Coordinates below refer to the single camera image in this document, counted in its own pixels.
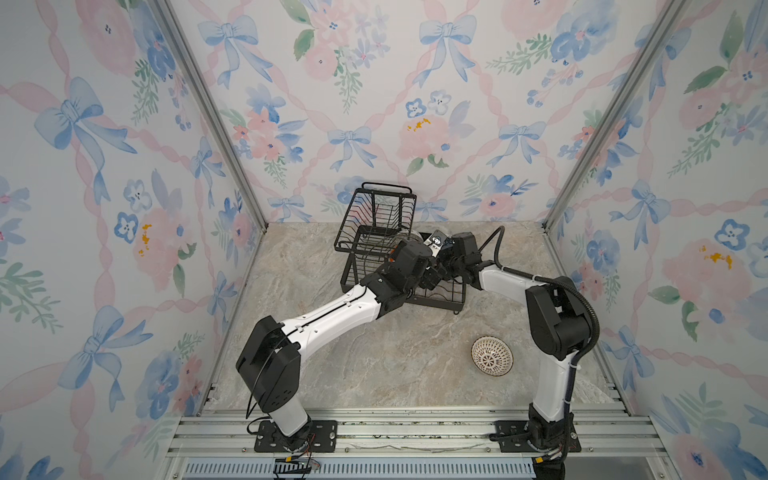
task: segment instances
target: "floral wallpaper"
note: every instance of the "floral wallpaper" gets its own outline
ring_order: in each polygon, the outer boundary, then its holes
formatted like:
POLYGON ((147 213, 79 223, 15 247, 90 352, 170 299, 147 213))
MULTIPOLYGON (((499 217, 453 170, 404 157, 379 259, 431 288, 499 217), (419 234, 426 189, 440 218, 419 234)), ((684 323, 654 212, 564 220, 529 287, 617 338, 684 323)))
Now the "floral wallpaper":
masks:
POLYGON ((413 188, 417 220, 543 219, 664 6, 171 3, 261 209, 304 222, 363 179, 413 188))
POLYGON ((693 0, 551 231, 685 480, 768 478, 766 17, 693 0))
POLYGON ((0 478, 151 478, 258 229, 141 0, 10 2, 0 478))

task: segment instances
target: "wire rack handle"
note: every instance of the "wire rack handle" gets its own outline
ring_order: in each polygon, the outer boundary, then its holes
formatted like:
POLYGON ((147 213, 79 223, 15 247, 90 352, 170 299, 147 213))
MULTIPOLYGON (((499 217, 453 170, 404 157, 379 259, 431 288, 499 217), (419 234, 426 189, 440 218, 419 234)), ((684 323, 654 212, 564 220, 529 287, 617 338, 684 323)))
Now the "wire rack handle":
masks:
POLYGON ((385 187, 402 188, 403 190, 407 190, 409 194, 413 194, 413 189, 411 187, 404 187, 402 185, 383 184, 382 182, 363 182, 362 185, 360 185, 360 188, 366 188, 366 185, 384 185, 385 187))

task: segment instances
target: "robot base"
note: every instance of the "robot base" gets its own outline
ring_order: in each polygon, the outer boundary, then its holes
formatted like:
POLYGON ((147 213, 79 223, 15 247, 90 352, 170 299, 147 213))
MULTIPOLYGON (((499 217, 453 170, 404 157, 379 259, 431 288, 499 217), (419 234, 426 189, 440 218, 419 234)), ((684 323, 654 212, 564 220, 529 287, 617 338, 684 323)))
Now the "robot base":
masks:
MULTIPOLYGON (((518 435, 525 433, 525 426, 527 424, 528 420, 497 420, 494 422, 494 425, 496 425, 496 433, 499 435, 518 435)), ((578 441, 578 436, 574 438, 575 433, 576 430, 573 426, 573 416, 571 415, 571 440, 568 442, 568 453, 578 453, 581 451, 581 443, 578 441)), ((528 443, 528 440, 499 439, 498 446, 502 450, 502 453, 539 452, 528 443)))
POLYGON ((336 450, 336 428, 338 425, 336 420, 312 420, 309 423, 310 428, 306 436, 300 430, 293 437, 300 435, 301 439, 286 439, 273 422, 261 422, 253 450, 258 453, 285 453, 303 450, 305 449, 303 439, 312 439, 312 445, 307 447, 312 449, 312 452, 333 453, 336 450))

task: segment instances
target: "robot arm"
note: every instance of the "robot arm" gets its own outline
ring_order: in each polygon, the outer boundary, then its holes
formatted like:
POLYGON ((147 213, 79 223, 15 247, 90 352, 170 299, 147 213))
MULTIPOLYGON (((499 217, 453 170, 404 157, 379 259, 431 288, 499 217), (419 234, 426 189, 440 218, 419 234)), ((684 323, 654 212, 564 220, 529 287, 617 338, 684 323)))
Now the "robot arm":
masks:
POLYGON ((499 293, 527 307, 531 336, 541 350, 538 391, 529 409, 531 443, 542 450, 556 448, 568 429, 573 358, 591 342, 593 331, 583 302, 553 284, 570 283, 567 277, 547 283, 517 273, 483 261, 471 233, 448 238, 436 231, 424 243, 402 241, 389 261, 340 298, 281 323, 271 316, 261 319, 240 354, 237 370, 261 411, 285 436, 285 445, 298 449, 311 423, 296 396, 301 359, 306 361, 355 326, 399 308, 415 287, 431 289, 440 280, 461 277, 478 290, 499 293))

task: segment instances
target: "black wire basket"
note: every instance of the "black wire basket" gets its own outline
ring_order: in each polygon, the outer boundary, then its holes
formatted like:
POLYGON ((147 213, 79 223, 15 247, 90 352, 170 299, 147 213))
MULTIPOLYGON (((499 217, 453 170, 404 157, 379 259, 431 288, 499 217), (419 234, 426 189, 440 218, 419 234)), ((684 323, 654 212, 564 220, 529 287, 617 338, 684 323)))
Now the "black wire basket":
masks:
POLYGON ((416 195, 408 187, 363 182, 349 202, 333 246, 338 252, 384 258, 401 240, 398 235, 410 234, 415 207, 416 195), (395 191, 366 187, 373 185, 395 191))
MULTIPOLYGON (((349 253, 341 277, 344 292, 376 271, 400 240, 423 241, 429 237, 431 233, 411 231, 415 206, 416 195, 408 187, 365 182, 355 190, 334 243, 337 251, 349 253), (372 185, 407 190, 407 193, 366 187, 372 185)), ((462 283, 441 281, 433 290, 416 288, 407 301, 458 313, 464 307, 466 293, 466 285, 462 283)))

